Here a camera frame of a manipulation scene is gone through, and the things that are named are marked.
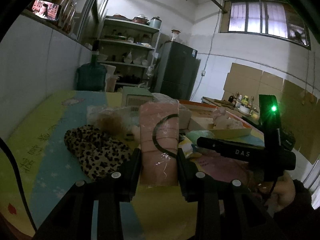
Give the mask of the barred window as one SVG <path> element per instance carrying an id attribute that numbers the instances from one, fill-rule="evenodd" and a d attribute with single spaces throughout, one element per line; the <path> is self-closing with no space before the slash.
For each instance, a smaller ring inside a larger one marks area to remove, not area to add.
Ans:
<path id="1" fill-rule="evenodd" d="M 263 35 L 310 48 L 308 28 L 296 11 L 280 0 L 228 0 L 222 33 Z"/>

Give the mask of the amber glass jar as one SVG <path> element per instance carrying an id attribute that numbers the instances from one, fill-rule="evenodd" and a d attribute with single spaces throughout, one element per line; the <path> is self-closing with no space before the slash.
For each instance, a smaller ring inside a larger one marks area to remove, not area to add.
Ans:
<path id="1" fill-rule="evenodd" d="M 56 26 L 61 29 L 67 18 L 67 9 L 70 5 L 71 0 L 52 0 L 52 2 L 60 6 L 61 10 Z"/>

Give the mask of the pink soft pack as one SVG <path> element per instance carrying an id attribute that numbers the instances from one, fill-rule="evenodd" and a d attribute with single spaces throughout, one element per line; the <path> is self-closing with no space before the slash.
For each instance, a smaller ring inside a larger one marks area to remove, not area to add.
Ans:
<path id="1" fill-rule="evenodd" d="M 139 110 L 143 169 L 140 183 L 148 186 L 177 186 L 179 139 L 178 101 L 149 101 Z"/>

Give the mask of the yellow shallow cardboard tray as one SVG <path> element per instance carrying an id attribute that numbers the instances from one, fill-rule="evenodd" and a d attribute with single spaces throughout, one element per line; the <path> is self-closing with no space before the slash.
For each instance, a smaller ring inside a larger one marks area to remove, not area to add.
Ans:
<path id="1" fill-rule="evenodd" d="M 251 134 L 251 126 L 222 107 L 187 100 L 180 100 L 180 103 L 191 111 L 189 131 L 210 131 L 216 139 L 233 139 Z"/>

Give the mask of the colourful striped foam mat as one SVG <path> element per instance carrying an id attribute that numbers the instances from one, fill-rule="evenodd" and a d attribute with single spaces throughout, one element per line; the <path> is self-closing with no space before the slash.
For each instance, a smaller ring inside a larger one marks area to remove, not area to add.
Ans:
<path id="1" fill-rule="evenodd" d="M 1 214 L 21 233 L 33 237 L 50 211 L 77 181 L 86 179 L 71 155 L 65 132 L 87 122 L 87 107 L 119 107 L 120 93 L 60 91 L 34 109 L 7 140 L 22 179 L 23 204 L 14 171 L 1 155 Z M 196 203 L 179 187 L 139 186 L 130 203 L 121 203 L 125 239 L 188 239 L 195 233 Z"/>

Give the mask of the green cardboard box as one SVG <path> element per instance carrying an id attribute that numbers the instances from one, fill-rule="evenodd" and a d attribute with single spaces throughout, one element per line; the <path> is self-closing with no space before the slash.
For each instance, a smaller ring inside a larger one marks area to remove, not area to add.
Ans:
<path id="1" fill-rule="evenodd" d="M 141 106 L 148 101 L 153 100 L 153 95 L 150 91 L 142 87 L 124 86 L 122 90 L 123 107 L 126 106 Z"/>

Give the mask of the leopard print soft pouch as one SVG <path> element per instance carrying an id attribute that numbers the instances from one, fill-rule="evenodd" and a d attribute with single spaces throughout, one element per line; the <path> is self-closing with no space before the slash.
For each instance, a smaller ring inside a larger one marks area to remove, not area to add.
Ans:
<path id="1" fill-rule="evenodd" d="M 128 144 L 93 125 L 67 130 L 64 143 L 77 158 L 82 172 L 92 181 L 117 172 L 133 155 Z"/>

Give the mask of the floral tissue box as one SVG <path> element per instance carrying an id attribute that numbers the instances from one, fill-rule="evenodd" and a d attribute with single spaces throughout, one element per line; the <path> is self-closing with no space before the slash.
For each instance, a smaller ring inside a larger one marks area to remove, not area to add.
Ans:
<path id="1" fill-rule="evenodd" d="M 180 103 L 177 99 L 173 99 L 161 93 L 152 93 L 156 102 L 179 103 L 179 129 L 187 129 L 191 119 L 191 111 Z"/>

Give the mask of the beige fluffy plush toy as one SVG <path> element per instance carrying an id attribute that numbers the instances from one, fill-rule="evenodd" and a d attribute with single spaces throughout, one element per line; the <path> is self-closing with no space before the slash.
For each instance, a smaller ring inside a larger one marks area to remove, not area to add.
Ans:
<path id="1" fill-rule="evenodd" d="M 227 111 L 220 107 L 212 113 L 214 129 L 242 129 L 241 121 L 229 117 Z"/>

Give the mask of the teal enamel pot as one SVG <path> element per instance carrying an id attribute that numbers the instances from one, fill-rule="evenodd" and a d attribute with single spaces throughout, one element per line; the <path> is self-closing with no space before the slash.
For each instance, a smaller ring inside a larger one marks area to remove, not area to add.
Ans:
<path id="1" fill-rule="evenodd" d="M 162 24 L 162 20 L 160 19 L 159 16 L 155 16 L 149 21 L 149 26 L 155 29 L 160 29 L 161 24 Z"/>

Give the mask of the side counter with bottles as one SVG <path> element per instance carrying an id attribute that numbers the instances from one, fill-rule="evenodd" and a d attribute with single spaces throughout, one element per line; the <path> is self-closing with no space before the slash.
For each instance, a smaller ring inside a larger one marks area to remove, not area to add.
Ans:
<path id="1" fill-rule="evenodd" d="M 223 107 L 239 117 L 246 116 L 258 120 L 260 113 L 259 107 L 255 104 L 255 100 L 256 98 L 254 96 L 242 96 L 239 93 L 231 94 L 226 100 L 212 99 L 206 96 L 201 98 L 202 103 Z"/>

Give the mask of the black refrigerator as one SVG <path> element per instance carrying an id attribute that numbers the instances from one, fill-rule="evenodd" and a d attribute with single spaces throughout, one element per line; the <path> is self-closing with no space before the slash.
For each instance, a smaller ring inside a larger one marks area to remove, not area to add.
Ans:
<path id="1" fill-rule="evenodd" d="M 165 42 L 155 71 L 153 91 L 189 100 L 199 69 L 197 50 L 175 41 Z"/>

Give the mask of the metal storage shelf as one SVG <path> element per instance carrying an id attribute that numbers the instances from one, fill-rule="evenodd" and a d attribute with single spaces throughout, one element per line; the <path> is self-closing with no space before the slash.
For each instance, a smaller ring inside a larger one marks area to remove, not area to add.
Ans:
<path id="1" fill-rule="evenodd" d="M 116 68 L 116 89 L 150 86 L 161 27 L 147 18 L 106 16 L 99 34 L 98 62 Z"/>

